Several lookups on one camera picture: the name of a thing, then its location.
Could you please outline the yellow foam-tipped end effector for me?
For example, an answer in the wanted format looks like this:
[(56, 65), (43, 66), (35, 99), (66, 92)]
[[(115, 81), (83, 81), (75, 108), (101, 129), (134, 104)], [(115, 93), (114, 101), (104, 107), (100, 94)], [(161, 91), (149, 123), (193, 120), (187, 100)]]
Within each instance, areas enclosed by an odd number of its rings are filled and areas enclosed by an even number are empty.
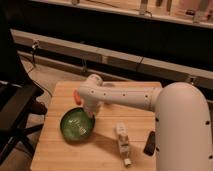
[(94, 112), (88, 112), (88, 117), (92, 118), (94, 116)]

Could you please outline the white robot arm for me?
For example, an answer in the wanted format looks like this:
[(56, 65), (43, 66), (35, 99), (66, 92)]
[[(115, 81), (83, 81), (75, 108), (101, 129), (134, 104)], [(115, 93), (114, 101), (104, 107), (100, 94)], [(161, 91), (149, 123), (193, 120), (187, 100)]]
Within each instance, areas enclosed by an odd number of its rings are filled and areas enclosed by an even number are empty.
[(213, 171), (213, 138), (207, 100), (195, 86), (106, 87), (96, 74), (79, 88), (85, 112), (101, 102), (155, 113), (156, 171)]

